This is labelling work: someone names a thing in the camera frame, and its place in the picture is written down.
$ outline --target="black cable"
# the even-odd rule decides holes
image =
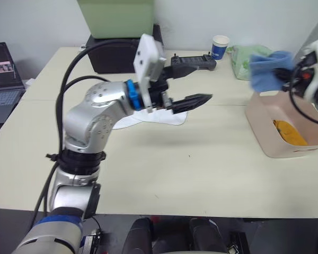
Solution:
[[[102,78],[102,77],[99,77],[99,76],[92,76],[92,75],[82,76],[82,77],[73,79],[71,82],[69,82],[69,83],[65,86],[65,91],[67,91],[67,90],[68,90],[71,86],[73,86],[75,83],[78,83],[79,81],[82,81],[82,80],[85,80],[85,79],[99,79],[99,80],[102,80],[102,81],[109,82],[108,79],[105,79],[105,78]]]
[[[95,220],[95,222],[97,223],[97,225],[99,227],[100,233],[102,233],[102,229],[100,227],[100,223],[97,221],[97,219],[94,216],[92,216],[92,219]]]
[[[40,195],[39,195],[39,198],[38,198],[36,207],[34,208],[33,217],[32,217],[32,219],[31,219],[30,225],[29,225],[29,227],[28,227],[28,231],[30,231],[30,230],[32,229],[33,225],[34,225],[34,222],[35,222],[36,217],[37,217],[37,215],[38,215],[38,210],[39,210],[41,201],[42,201],[42,199],[43,199],[44,196],[45,196],[46,188],[47,188],[47,186],[49,186],[49,184],[50,184],[50,182],[51,182],[51,179],[52,179],[52,176],[53,176],[53,174],[54,174],[56,168],[58,167],[58,165],[59,165],[59,164],[58,164],[57,162],[54,163],[54,165],[53,165],[53,167],[52,167],[52,169],[51,169],[51,171],[50,171],[50,173],[49,173],[49,175],[48,175],[48,177],[47,177],[47,179],[46,179],[46,182],[45,182],[45,184],[44,184],[44,186],[43,186],[43,188],[42,188],[42,191],[41,191],[41,193],[40,193]]]
[[[96,45],[91,46],[91,47],[83,50],[82,52],[80,52],[73,59],[73,61],[70,63],[70,65],[68,66],[68,68],[64,74],[63,82],[62,82],[61,87],[60,87],[60,92],[59,92],[59,95],[58,95],[57,100],[56,100],[56,120],[57,120],[58,135],[59,135],[59,153],[58,154],[60,157],[61,157],[61,154],[63,152],[63,106],[64,106],[63,102],[64,102],[64,93],[66,91],[66,84],[67,84],[69,75],[71,74],[75,65],[89,52],[91,52],[97,48],[100,48],[102,46],[107,46],[107,45],[116,44],[116,43],[136,46],[135,41],[129,41],[126,39],[112,39],[112,40],[97,43]]]
[[[293,94],[294,92],[292,91],[293,90],[293,87],[295,85],[295,78],[296,78],[296,75],[297,73],[299,72],[299,70],[301,69],[301,66],[300,65],[297,65],[297,67],[294,69],[293,73],[292,73],[292,76],[291,76],[291,80],[290,80],[290,88],[289,88],[289,97],[290,97],[290,100],[291,100],[291,103],[293,105],[293,107],[298,111],[298,113],[300,115],[302,115],[303,117],[305,117],[306,119],[310,120],[311,122],[314,122],[316,124],[318,124],[318,120],[316,119],[313,119],[312,117],[308,116],[307,114],[305,114],[299,107],[298,105],[296,104],[294,98],[293,98]]]
[[[49,190],[49,185],[46,186],[45,192],[43,194],[43,217],[47,217],[48,190]]]

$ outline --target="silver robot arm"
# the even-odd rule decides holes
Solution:
[[[212,97],[196,94],[174,102],[167,95],[166,80],[186,76],[196,68],[164,68],[165,61],[162,45],[144,34],[134,60],[138,82],[98,83],[67,113],[65,148],[57,159],[59,166],[48,204],[50,214],[28,232],[14,254],[79,252],[81,222],[95,214],[100,162],[106,158],[103,150],[116,122],[134,110],[165,108],[174,114],[192,110]]]

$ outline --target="white cloth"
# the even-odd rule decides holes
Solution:
[[[156,110],[153,109],[152,113],[147,110],[135,111],[133,115],[124,117],[119,120],[113,127],[114,130],[126,128],[140,122],[153,122],[153,123],[167,123],[173,125],[180,125],[185,122],[187,112],[173,114],[172,110]]]

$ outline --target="black box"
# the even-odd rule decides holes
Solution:
[[[163,44],[159,25],[153,25],[153,37],[154,40]],[[91,35],[86,43],[86,47],[89,48],[98,42],[108,40],[111,39],[95,39]],[[140,38],[126,38],[126,40],[130,40],[133,45],[112,44],[97,48],[88,53],[92,67],[96,73],[134,73],[133,61]]]

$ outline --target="cable clip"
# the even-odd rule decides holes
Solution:
[[[57,161],[59,155],[56,154],[56,153],[53,153],[52,155],[50,155],[50,154],[48,153],[48,154],[46,154],[46,157],[49,158],[51,161]]]

